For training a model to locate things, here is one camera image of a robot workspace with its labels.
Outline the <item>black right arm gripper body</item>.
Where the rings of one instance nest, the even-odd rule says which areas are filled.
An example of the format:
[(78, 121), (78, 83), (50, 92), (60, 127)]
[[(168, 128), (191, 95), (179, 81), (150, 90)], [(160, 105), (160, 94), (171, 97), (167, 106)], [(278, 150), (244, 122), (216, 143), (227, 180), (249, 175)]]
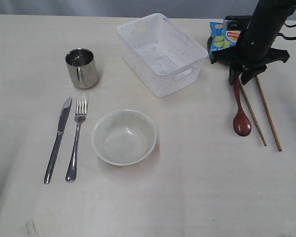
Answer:
[(211, 64), (226, 63), (241, 72), (245, 68), (253, 70), (276, 61), (285, 63), (290, 57), (288, 51), (272, 48), (277, 35), (277, 30), (243, 30), (235, 46), (210, 54)]

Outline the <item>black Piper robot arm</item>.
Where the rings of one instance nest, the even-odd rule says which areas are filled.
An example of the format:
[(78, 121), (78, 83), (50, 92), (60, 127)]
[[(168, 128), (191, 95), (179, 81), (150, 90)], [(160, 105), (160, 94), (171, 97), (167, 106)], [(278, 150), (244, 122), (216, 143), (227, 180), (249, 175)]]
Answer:
[(265, 72), (267, 64), (287, 62), (290, 55), (286, 50), (272, 48), (285, 21), (296, 10), (296, 0), (259, 0), (252, 16), (236, 18), (240, 21), (240, 36), (234, 47), (214, 51), (210, 55), (212, 64), (229, 64), (229, 84), (237, 78), (243, 84)]

